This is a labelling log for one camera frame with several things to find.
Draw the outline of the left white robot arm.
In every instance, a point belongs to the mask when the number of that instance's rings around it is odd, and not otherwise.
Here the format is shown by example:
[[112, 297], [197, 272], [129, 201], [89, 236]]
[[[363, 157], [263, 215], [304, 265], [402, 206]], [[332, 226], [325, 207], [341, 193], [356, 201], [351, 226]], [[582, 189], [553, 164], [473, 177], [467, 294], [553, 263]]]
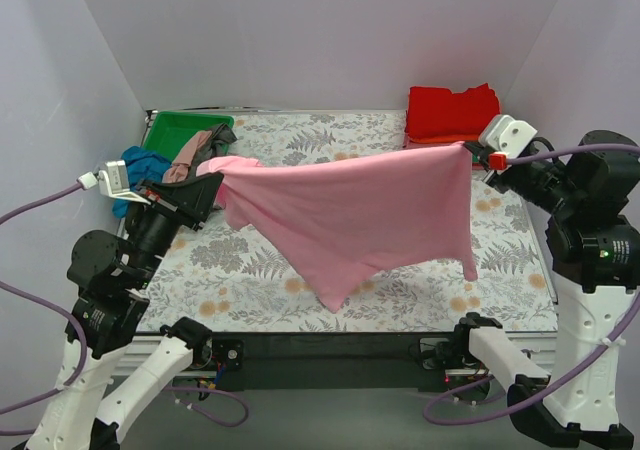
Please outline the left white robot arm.
[[63, 314], [68, 323], [62, 365], [55, 388], [45, 395], [44, 415], [21, 448], [117, 449], [175, 376], [212, 361], [212, 331], [183, 317], [162, 326], [151, 356], [113, 396], [105, 394], [149, 306], [142, 290], [179, 229], [204, 226], [222, 181], [220, 173], [171, 184], [143, 180], [133, 193], [137, 201], [126, 237], [94, 230], [76, 241], [67, 277], [78, 298]]

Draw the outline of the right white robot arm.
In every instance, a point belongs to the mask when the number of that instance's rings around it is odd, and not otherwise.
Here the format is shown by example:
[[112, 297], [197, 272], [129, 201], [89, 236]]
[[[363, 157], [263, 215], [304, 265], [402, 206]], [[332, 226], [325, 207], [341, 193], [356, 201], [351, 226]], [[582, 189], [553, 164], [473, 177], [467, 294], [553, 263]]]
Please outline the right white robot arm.
[[553, 448], [631, 448], [616, 374], [623, 331], [639, 309], [639, 233], [623, 213], [639, 181], [638, 145], [595, 130], [569, 150], [528, 145], [511, 157], [486, 142], [471, 150], [488, 186], [549, 216], [558, 330], [551, 371], [517, 349], [497, 320], [475, 312], [454, 329], [456, 351], [505, 389], [506, 415], [520, 433]]

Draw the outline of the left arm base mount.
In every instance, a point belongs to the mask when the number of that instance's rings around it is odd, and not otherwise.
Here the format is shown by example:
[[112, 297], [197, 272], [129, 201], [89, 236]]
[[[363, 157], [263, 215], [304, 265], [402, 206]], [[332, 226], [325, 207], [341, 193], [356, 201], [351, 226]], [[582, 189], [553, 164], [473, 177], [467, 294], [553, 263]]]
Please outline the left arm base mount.
[[[230, 372], [242, 369], [244, 358], [244, 342], [239, 339], [222, 339], [208, 343], [203, 354], [186, 369], [186, 377], [178, 377], [179, 381], [194, 384], [196, 388], [217, 389], [222, 378]], [[210, 394], [202, 391], [196, 393], [199, 402], [205, 401]]]

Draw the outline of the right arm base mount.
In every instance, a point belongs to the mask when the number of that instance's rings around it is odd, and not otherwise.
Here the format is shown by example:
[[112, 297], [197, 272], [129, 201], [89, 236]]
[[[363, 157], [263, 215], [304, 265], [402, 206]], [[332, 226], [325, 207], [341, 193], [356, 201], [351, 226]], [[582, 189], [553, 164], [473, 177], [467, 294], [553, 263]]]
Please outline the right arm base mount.
[[483, 380], [489, 375], [475, 357], [466, 358], [450, 337], [422, 338], [416, 350], [417, 363], [435, 382], [429, 390], [444, 393]]

